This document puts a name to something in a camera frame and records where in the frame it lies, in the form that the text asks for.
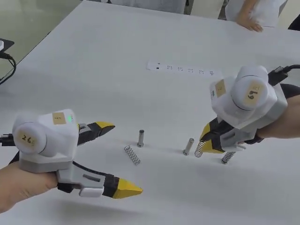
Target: metal pin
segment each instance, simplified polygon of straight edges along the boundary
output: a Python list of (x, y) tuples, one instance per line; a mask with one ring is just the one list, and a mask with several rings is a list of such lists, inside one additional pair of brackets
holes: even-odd
[(227, 152), (221, 160), (222, 163), (227, 164), (229, 160), (234, 156), (235, 153), (236, 153), (235, 151)]
[(140, 130), (140, 133), (139, 133), (139, 141), (137, 143), (137, 146), (139, 148), (141, 148), (142, 146), (144, 146), (144, 130)]
[(183, 150), (183, 154), (185, 156), (187, 156), (189, 154), (189, 151), (191, 150), (191, 147), (192, 147), (193, 143), (194, 143), (194, 139), (190, 138), (188, 143), (187, 143), (186, 148)]

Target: black cable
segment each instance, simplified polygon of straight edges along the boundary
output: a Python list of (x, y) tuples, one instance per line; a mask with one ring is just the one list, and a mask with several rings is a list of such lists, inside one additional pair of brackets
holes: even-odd
[(15, 71), (17, 69), (17, 63), (16, 63), (15, 59), (12, 56), (10, 56), (9, 54), (7, 54), (5, 52), (0, 52), (0, 59), (8, 60), (9, 63), (14, 68), (13, 71), (10, 73), (10, 75), (6, 75), (5, 77), (0, 79), (0, 85), (1, 85), (15, 74)]
[(288, 72), (290, 72), (292, 69), (300, 69), (300, 65), (291, 65), (287, 67), (278, 67), (271, 72), (269, 72), (269, 84), (272, 86), (275, 86), (282, 82), (284, 79), (288, 77)]

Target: coil spring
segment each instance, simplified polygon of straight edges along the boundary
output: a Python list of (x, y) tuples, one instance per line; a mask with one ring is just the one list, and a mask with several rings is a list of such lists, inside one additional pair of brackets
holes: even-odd
[(139, 165), (139, 163), (141, 162), (141, 160), (139, 159), (139, 157), (135, 154), (135, 152), (133, 151), (133, 149), (131, 148), (130, 145), (125, 146), (124, 148), (125, 152), (127, 153), (127, 155), (130, 157), (131, 161), (135, 164), (135, 165)]
[(203, 148), (204, 145), (205, 145), (205, 142), (199, 142), (198, 143), (196, 151), (195, 151), (195, 156), (197, 158), (199, 158), (203, 155), (202, 148)]
[(229, 162), (229, 160), (234, 156), (236, 152), (227, 152), (224, 157), (222, 158), (222, 163), (223, 164), (227, 164)]

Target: black device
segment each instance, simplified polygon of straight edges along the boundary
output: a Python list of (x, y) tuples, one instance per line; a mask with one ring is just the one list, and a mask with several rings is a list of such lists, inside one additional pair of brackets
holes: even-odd
[(11, 46), (13, 46), (15, 43), (11, 40), (6, 40), (3, 38), (0, 38), (0, 41), (3, 41), (4, 43), (4, 48), (0, 51), (0, 59), (8, 60), (9, 63), (13, 66), (13, 69), (11, 72), (6, 74), (3, 78), (0, 78), (0, 85), (3, 84), (5, 81), (7, 81), (12, 75), (14, 75), (16, 68), (17, 68), (17, 63), (15, 59), (10, 56), (9, 54), (5, 53), (7, 49), (9, 49)]

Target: white power strip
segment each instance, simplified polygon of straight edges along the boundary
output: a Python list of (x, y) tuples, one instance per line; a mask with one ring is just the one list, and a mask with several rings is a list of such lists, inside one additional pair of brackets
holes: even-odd
[(4, 48), (4, 42), (0, 41), (0, 51)]
[(199, 67), (179, 66), (152, 61), (148, 62), (147, 69), (153, 71), (170, 72), (185, 75), (199, 75), (205, 78), (223, 77), (222, 72), (216, 69), (202, 69)]

